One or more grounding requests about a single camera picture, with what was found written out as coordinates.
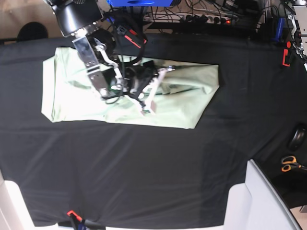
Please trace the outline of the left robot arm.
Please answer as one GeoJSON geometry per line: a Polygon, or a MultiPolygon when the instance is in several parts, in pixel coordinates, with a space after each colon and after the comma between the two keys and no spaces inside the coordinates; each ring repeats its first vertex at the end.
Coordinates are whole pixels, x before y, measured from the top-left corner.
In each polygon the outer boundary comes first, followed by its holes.
{"type": "Polygon", "coordinates": [[[290,33],[291,47],[295,54],[307,64],[307,1],[282,0],[290,33]]]}

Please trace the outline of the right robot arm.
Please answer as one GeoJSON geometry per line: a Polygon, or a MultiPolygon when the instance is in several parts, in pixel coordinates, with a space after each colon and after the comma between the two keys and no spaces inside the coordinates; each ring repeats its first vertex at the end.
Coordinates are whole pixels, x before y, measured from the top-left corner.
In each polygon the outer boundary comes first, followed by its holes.
{"type": "Polygon", "coordinates": [[[86,74],[108,104],[121,97],[132,100],[142,114],[154,114],[154,97],[172,67],[142,62],[147,44],[143,18],[159,0],[115,0],[102,10],[95,0],[48,0],[64,37],[86,66],[86,74]]]}

